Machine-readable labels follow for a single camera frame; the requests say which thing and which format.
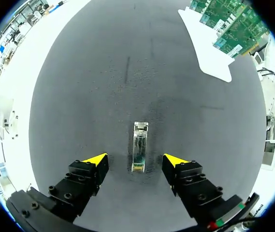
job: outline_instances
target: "screw head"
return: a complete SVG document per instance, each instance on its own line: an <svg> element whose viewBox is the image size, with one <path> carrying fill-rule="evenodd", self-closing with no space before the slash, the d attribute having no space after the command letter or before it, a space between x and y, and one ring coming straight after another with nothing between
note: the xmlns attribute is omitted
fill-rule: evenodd
<svg viewBox="0 0 275 232"><path fill-rule="evenodd" d="M200 200L200 201L204 201L206 200L206 195L205 194L200 194L197 196L197 199Z"/></svg>
<svg viewBox="0 0 275 232"><path fill-rule="evenodd" d="M32 209L38 209L39 208L39 204L37 202L32 202L31 208Z"/></svg>
<svg viewBox="0 0 275 232"><path fill-rule="evenodd" d="M49 191L54 191L55 189L56 189L55 186L52 186L52 185L48 187Z"/></svg>
<svg viewBox="0 0 275 232"><path fill-rule="evenodd" d="M192 177L186 178L186 179L183 180L183 185L188 185L192 181L193 181Z"/></svg>
<svg viewBox="0 0 275 232"><path fill-rule="evenodd" d="M30 213L29 211L23 209L21 210L21 215L25 218L28 218L30 216Z"/></svg>
<svg viewBox="0 0 275 232"><path fill-rule="evenodd" d="M67 199L67 200L69 200L69 199L72 198L72 195L70 193L65 193L64 194L64 198Z"/></svg>

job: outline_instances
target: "green light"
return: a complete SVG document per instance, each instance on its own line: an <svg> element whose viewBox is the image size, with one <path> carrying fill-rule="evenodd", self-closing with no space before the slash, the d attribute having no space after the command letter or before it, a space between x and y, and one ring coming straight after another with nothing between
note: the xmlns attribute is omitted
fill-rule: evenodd
<svg viewBox="0 0 275 232"><path fill-rule="evenodd" d="M219 219L218 221L216 221L216 225L218 227L223 226L224 225L224 221L222 219Z"/></svg>

